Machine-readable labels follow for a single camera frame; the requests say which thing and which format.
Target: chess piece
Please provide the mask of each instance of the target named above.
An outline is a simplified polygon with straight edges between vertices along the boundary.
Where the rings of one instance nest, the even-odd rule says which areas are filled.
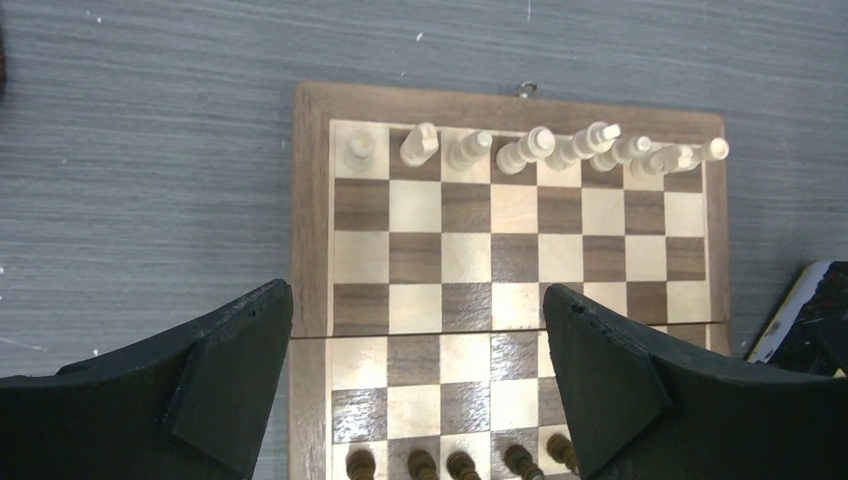
[[[436,127],[429,122],[416,125],[400,146],[400,159],[410,167],[420,167],[439,149]]]
[[[448,165],[463,172],[474,166],[492,149],[492,135],[478,130],[463,138],[448,151]]]
[[[545,446],[548,455],[574,473],[577,473],[577,454],[574,452],[574,444],[565,435],[557,433],[548,439]]]
[[[521,445],[513,445],[506,449],[504,463],[510,472],[518,475],[522,480],[544,480],[545,478],[544,472],[533,462],[530,452]]]
[[[350,480],[374,480],[377,465],[368,450],[357,450],[347,457],[347,477]]]
[[[416,450],[409,455],[406,462],[409,476],[412,480],[437,480],[436,462],[433,457],[424,450]]]
[[[613,142],[609,150],[592,157],[589,163],[599,172],[608,172],[616,165],[623,165],[636,157],[645,155],[650,149],[651,139],[644,135],[620,138]]]
[[[547,160],[548,166],[553,170],[563,170],[580,160],[605,153],[619,135],[621,127],[618,124],[595,122],[575,133],[571,139],[557,142],[556,150]]]
[[[448,473],[454,480],[481,480],[477,466],[465,452],[454,452],[448,457]]]
[[[517,142],[508,143],[498,151],[498,168],[507,175],[515,175],[528,163],[550,156],[555,146],[554,134],[545,127],[536,127]]]
[[[374,136],[358,130],[347,141],[345,164],[351,170],[368,170],[374,164]]]
[[[669,145],[633,159],[630,162],[630,173],[637,178],[646,178],[680,171],[679,168],[693,161],[693,154],[692,148],[687,145]]]

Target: black pawn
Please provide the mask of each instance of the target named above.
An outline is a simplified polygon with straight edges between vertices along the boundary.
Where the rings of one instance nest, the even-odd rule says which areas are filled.
[[[413,480],[436,480],[439,478],[438,473],[436,473],[436,461],[424,450],[412,452],[406,466],[409,468],[409,476]]]
[[[521,445],[513,445],[504,453],[506,468],[522,480],[544,480],[545,474],[533,462],[530,452]]]
[[[347,477],[350,480],[374,480],[374,456],[368,450],[357,450],[347,457]]]
[[[454,452],[448,457],[448,473],[454,480],[480,480],[474,460],[465,452]]]
[[[565,435],[557,433],[548,439],[546,450],[555,462],[577,473],[577,453],[574,451],[574,444]]]

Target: folding chessboard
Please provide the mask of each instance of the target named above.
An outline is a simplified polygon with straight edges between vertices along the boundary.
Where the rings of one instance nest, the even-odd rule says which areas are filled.
[[[696,112],[298,87],[291,478],[346,478],[357,446],[375,454],[378,478],[406,478],[413,447],[442,468],[465,449],[483,478],[514,478],[499,459],[509,442],[546,473],[567,474],[543,451],[547,437],[567,432],[540,313],[552,283],[726,353],[723,162],[645,179],[588,162],[565,171],[531,163],[506,175],[491,158],[533,127],[567,136],[598,120],[655,147],[724,133],[717,116]],[[410,167],[400,145],[425,121],[440,148]],[[491,157],[454,170],[446,152],[474,130],[492,134]],[[363,131],[374,139],[374,164],[352,169],[345,148]]]

